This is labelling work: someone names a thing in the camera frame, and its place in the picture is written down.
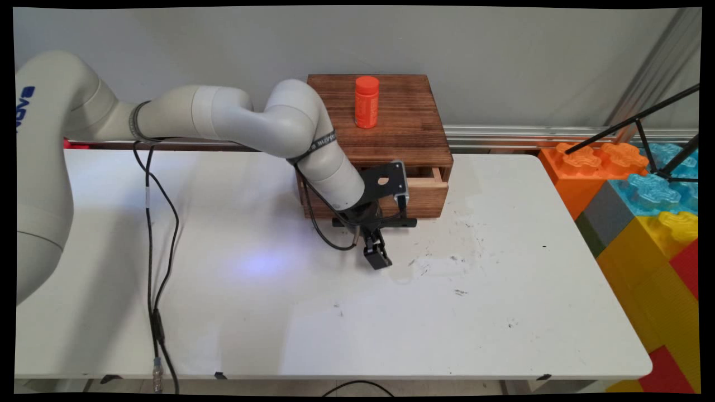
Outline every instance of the floor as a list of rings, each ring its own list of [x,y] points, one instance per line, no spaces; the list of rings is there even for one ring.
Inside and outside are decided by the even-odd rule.
[[[244,396],[321,396],[331,388],[347,381],[336,380],[183,380],[182,394],[244,395]],[[395,396],[474,396],[502,395],[499,381],[434,380],[434,381],[375,381]],[[15,380],[36,392],[54,392],[57,380]],[[172,393],[171,381],[164,382],[164,392]],[[100,384],[93,380],[87,392],[151,393],[151,380],[112,380]],[[368,384],[352,384],[330,396],[387,396],[379,388]]]

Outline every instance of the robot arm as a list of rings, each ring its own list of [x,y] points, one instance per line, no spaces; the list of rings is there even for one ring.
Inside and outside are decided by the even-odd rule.
[[[17,137],[17,299],[54,271],[72,223],[63,137],[135,140],[136,105],[119,102],[97,74],[66,52],[40,54],[15,76]],[[136,117],[145,139],[191,137],[239,142],[282,158],[298,157],[330,133],[325,105],[306,83],[280,82],[263,113],[235,88],[185,86],[144,105]],[[337,211],[361,201],[365,183],[337,142],[298,162],[307,181]]]

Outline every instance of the orange cap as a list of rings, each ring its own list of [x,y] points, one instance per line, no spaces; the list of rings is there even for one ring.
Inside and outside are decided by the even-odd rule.
[[[358,94],[365,95],[366,97],[377,94],[379,87],[380,81],[378,81],[375,77],[365,75],[355,80],[355,91]]]

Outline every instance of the wooden box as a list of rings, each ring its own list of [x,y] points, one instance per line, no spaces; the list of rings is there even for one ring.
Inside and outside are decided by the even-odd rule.
[[[410,200],[408,217],[440,217],[449,188],[452,153],[426,75],[373,75],[380,80],[378,124],[371,129],[355,125],[355,80],[360,75],[313,74],[308,84],[320,95],[347,158],[363,170],[399,159],[405,163]],[[310,217],[302,183],[300,202]],[[315,217],[330,218],[332,211],[312,191]],[[398,212],[391,197],[380,200],[385,216]]]

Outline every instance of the white table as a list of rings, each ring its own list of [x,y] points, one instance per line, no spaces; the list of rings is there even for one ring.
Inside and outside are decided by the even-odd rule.
[[[15,376],[150,378],[144,175],[129,151],[65,155],[74,223],[55,273],[17,307]],[[394,265],[374,271],[362,245],[338,252],[317,236],[285,161],[155,152],[152,171],[182,220],[160,305],[179,378],[650,372],[540,162],[454,160],[442,217],[384,229]],[[174,220],[158,190],[152,217],[155,272],[163,273]],[[335,242],[352,240],[327,221],[321,227]]]

